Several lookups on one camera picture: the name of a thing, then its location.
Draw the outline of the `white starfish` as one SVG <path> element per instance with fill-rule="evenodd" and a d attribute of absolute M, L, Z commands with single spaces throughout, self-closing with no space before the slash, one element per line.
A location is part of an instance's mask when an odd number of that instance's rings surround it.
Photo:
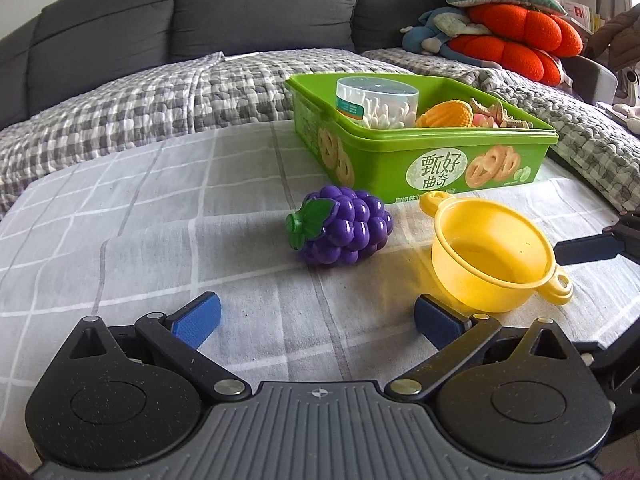
<path fill-rule="evenodd" d="M 495 118 L 496 128 L 511 128 L 511 129 L 531 129 L 533 124 L 528 120 L 516 119 L 508 114 L 504 106 L 500 102 L 495 102 L 489 106 L 480 104 L 476 99 L 470 99 L 470 107 L 474 113 L 482 113 L 490 115 Z"/>

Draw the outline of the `yellow toy colander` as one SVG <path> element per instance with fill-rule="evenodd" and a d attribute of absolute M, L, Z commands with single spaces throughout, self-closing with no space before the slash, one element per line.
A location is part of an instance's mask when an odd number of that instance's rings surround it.
<path fill-rule="evenodd" d="M 567 304 L 573 283 L 531 221 L 479 197 L 434 191 L 419 206 L 434 222 L 432 265 L 442 287 L 465 306 L 510 312 L 537 294 Z"/>

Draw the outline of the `grey quilted blanket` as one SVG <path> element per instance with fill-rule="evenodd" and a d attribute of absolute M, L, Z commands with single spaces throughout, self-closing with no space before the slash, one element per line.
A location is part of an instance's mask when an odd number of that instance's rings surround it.
<path fill-rule="evenodd" d="M 401 48 L 375 49 L 367 58 L 413 73 L 450 77 L 525 110 L 555 128 L 555 156 L 618 210 L 639 207 L 639 140 L 597 108 L 508 70 L 480 68 Z"/>

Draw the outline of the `white plush toy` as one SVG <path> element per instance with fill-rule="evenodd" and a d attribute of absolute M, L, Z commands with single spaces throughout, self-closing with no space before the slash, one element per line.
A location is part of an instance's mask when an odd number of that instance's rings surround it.
<path fill-rule="evenodd" d="M 629 106 L 624 103 L 613 105 L 614 112 L 620 116 L 624 126 L 635 136 L 640 134 L 640 106 Z"/>

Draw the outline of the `light grey grid cloth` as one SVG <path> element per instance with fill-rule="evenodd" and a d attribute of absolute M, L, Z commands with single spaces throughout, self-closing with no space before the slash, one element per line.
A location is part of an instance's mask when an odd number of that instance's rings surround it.
<path fill-rule="evenodd" d="M 1 222 L 1 447 L 39 464 L 24 409 L 83 316 L 128 325 L 216 292 L 203 352 L 252 384 L 387 382 L 433 347 L 413 305 L 439 295 L 432 222 L 395 204 L 387 245 L 354 266 L 310 268 L 286 215 L 326 175 L 290 122 L 193 133 L 32 182 Z"/>

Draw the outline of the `purple toy grapes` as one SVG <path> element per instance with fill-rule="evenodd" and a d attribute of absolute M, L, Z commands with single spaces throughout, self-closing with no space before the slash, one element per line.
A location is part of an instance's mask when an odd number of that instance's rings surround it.
<path fill-rule="evenodd" d="M 285 229 L 310 266 L 352 266 L 385 247 L 394 219 L 369 192 L 327 185 L 286 216 Z"/>

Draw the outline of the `pink toy pig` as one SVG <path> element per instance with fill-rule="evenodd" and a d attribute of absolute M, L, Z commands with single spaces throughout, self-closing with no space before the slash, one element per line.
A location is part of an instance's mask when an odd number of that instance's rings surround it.
<path fill-rule="evenodd" d="M 495 118 L 490 115 L 482 113 L 474 113 L 472 119 L 472 126 L 477 128 L 496 128 L 497 124 Z"/>

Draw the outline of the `brown jacket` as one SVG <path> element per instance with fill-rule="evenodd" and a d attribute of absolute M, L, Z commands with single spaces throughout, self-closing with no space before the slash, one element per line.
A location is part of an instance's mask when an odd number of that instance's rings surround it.
<path fill-rule="evenodd" d="M 606 66 L 612 72 L 638 63 L 639 14 L 640 4 L 636 4 L 630 10 L 617 14 L 607 21 L 589 38 L 585 47 L 585 57 L 596 60 L 608 51 Z"/>

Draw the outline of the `yellow toy shell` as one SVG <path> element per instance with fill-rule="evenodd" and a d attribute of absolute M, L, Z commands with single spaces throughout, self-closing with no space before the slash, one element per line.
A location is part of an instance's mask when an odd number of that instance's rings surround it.
<path fill-rule="evenodd" d="M 473 123 L 473 111 L 469 103 L 449 100 L 434 105 L 416 118 L 418 128 L 468 128 Z"/>

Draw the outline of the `red flower cushion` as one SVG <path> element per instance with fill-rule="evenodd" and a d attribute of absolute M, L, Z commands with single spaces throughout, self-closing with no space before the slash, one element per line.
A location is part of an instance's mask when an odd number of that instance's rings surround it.
<path fill-rule="evenodd" d="M 474 24 L 485 26 L 487 35 L 460 35 L 447 42 L 454 52 L 532 81 L 558 86 L 564 72 L 562 58 L 582 52 L 582 38 L 562 18 L 511 3 L 486 3 L 466 12 Z"/>

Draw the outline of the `green plastic cookie box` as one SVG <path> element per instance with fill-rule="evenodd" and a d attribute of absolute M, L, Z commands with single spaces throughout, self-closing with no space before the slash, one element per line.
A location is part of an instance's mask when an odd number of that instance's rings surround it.
<path fill-rule="evenodd" d="M 554 129 L 506 104 L 509 116 L 530 122 L 514 128 L 401 128 L 358 125 L 338 107 L 340 74 L 295 75 L 286 81 L 294 128 L 331 181 L 359 188 L 387 203 L 414 200 L 427 191 L 449 193 L 532 182 Z"/>

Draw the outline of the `clear cotton swab jar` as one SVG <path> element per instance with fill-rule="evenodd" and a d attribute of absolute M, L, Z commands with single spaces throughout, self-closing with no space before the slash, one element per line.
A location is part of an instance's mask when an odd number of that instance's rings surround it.
<path fill-rule="evenodd" d="M 342 77 L 336 83 L 336 108 L 369 129 L 413 127 L 420 92 L 404 82 L 370 76 Z"/>

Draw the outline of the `grey checked sofa blanket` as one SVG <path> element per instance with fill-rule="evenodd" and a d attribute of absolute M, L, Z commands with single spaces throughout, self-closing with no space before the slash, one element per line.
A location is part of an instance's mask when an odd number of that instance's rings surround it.
<path fill-rule="evenodd" d="M 80 162 L 210 128 L 289 120 L 293 75 L 399 71 L 336 49 L 216 52 L 110 81 L 2 129 L 1 210 L 35 180 Z"/>

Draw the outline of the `blue plush toy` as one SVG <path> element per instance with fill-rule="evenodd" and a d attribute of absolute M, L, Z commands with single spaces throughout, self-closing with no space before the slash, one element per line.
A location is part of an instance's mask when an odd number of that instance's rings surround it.
<path fill-rule="evenodd" d="M 407 26 L 400 30 L 401 45 L 406 51 L 424 55 L 439 54 L 450 60 L 483 68 L 501 67 L 494 61 L 470 58 L 447 46 L 451 39 L 463 35 L 490 35 L 490 30 L 486 26 L 473 23 L 461 9 L 442 6 L 423 13 L 419 22 L 418 26 Z"/>

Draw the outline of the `dark grey sofa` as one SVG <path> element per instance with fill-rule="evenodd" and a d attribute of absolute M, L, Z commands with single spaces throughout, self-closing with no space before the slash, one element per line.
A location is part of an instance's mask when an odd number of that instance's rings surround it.
<path fill-rule="evenodd" d="M 368 52 L 445 0 L 56 0 L 1 41 L 1 125 L 209 53 Z"/>

